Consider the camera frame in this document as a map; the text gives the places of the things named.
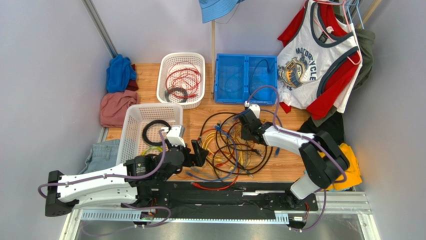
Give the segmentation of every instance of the hat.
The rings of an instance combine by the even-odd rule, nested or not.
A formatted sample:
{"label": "hat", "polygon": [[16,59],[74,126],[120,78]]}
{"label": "hat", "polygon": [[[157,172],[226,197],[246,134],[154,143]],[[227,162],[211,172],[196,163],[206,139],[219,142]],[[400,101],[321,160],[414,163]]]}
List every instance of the hat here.
{"label": "hat", "polygon": [[201,7],[202,23],[227,15],[240,0],[198,0]]}

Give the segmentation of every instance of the perforated basket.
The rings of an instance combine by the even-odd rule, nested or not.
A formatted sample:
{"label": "perforated basket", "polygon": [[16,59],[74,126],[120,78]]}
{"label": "perforated basket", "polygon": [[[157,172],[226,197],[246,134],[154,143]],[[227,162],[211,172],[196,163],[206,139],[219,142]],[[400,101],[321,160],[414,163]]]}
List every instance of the perforated basket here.
{"label": "perforated basket", "polygon": [[[170,126],[181,125],[184,121],[183,112],[182,106],[177,103],[145,103],[129,107],[125,114],[116,165],[134,159],[150,147],[142,139],[142,130],[147,124],[154,120],[164,120]],[[150,127],[146,134],[148,139],[160,142],[159,130],[162,127],[160,124]]]}
{"label": "perforated basket", "polygon": [[[193,109],[198,107],[201,103],[201,99],[204,97],[204,90],[206,86],[206,62],[204,60],[204,57],[201,56],[198,53],[195,52],[176,52],[171,53],[165,56],[161,61],[160,71],[158,74],[158,84],[157,84],[157,99],[161,103],[168,103],[165,93],[167,91],[166,89],[166,79],[169,75],[169,73],[172,73],[174,71],[177,71],[179,69],[185,69],[185,68],[193,68],[193,65],[196,67],[196,69],[199,71],[201,78],[201,82],[198,85],[196,96],[188,98],[186,102],[181,102],[182,98],[176,97],[172,94],[168,96],[168,99],[171,103],[179,103],[182,105],[184,109]],[[171,82],[167,83],[167,88],[171,88]]]}

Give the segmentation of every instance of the black garment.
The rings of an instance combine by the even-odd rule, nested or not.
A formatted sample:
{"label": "black garment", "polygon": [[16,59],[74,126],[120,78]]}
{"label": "black garment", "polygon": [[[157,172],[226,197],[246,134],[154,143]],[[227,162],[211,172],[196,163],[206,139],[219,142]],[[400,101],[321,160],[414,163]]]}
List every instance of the black garment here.
{"label": "black garment", "polygon": [[336,141],[338,146],[345,141],[343,116],[340,112],[335,112],[318,127],[315,126],[314,122],[312,121],[312,117],[310,117],[297,131],[306,134],[316,134],[320,131],[326,131],[331,135],[334,141]]}

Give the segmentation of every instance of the clothing tag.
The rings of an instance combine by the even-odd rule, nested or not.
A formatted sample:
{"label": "clothing tag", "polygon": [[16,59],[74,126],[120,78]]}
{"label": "clothing tag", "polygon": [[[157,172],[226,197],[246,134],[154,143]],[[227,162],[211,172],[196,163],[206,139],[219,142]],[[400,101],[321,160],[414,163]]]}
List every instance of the clothing tag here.
{"label": "clothing tag", "polygon": [[327,33],[331,34],[332,32],[334,32],[334,29],[332,26],[328,26],[325,30],[327,30]]}
{"label": "clothing tag", "polygon": [[326,33],[325,32],[322,32],[321,33],[321,36],[319,36],[319,38],[318,38],[318,40],[321,42],[321,43],[325,43],[326,41],[327,41],[327,39],[328,39],[329,37],[326,35]]}

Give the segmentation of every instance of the denim jeans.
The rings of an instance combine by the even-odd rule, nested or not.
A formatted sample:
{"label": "denim jeans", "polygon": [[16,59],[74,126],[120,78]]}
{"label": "denim jeans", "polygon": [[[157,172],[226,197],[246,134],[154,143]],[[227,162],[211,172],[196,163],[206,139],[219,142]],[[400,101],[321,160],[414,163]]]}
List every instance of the denim jeans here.
{"label": "denim jeans", "polygon": [[93,144],[86,159],[86,166],[79,174],[88,174],[116,166],[120,139]]}

